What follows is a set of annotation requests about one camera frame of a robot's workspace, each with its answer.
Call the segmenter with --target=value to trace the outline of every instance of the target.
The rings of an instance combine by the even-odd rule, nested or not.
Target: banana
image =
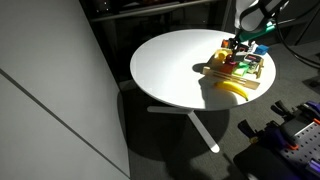
[[[224,89],[227,91],[232,91],[234,93],[239,94],[240,96],[244,97],[246,101],[248,101],[248,94],[246,91],[243,90],[242,86],[236,82],[232,81],[220,81],[214,84],[215,87]]]

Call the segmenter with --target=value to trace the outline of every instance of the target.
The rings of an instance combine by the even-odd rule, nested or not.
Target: white table base foot
[[[207,129],[203,126],[200,119],[194,113],[193,110],[175,108],[175,107],[159,107],[159,106],[149,106],[148,112],[152,113],[167,113],[167,114],[186,114],[189,116],[191,122],[196,127],[198,132],[200,133],[203,140],[207,143],[210,150],[214,153],[218,153],[220,151],[220,147],[215,142],[215,140],[211,137]]]

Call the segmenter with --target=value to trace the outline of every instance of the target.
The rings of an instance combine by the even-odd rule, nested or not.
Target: table top
[[[233,92],[214,88],[221,78],[204,76],[202,67],[220,48],[226,32],[204,29],[180,30],[157,36],[133,54],[130,70],[134,81],[148,95],[163,103],[195,110],[224,110],[248,103],[272,85],[276,69],[269,54],[256,90],[244,88],[249,100]]]

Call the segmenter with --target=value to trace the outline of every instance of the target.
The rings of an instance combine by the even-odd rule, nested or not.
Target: table base
[[[181,109],[175,107],[160,107],[160,106],[149,106],[148,112],[151,113],[166,113],[166,114],[186,114],[189,116],[191,122],[196,127],[198,132],[200,133],[203,140],[207,143],[210,150],[214,153],[218,153],[220,148],[215,140],[211,137],[207,129],[203,126],[200,119],[194,113],[194,110]]]

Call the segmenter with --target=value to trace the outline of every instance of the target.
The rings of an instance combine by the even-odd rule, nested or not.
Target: dark floor
[[[320,41],[294,47],[304,56],[319,60]],[[281,117],[270,106],[282,100],[287,107],[313,100],[320,102],[320,86],[308,83],[318,71],[295,59],[281,45],[270,46],[276,68],[276,80],[260,98],[230,110],[196,112],[218,142],[221,151],[212,153],[185,115],[148,113],[152,100],[138,88],[123,92],[132,180],[241,180],[245,179],[233,164],[236,154],[250,144],[237,124],[247,119],[257,130]]]

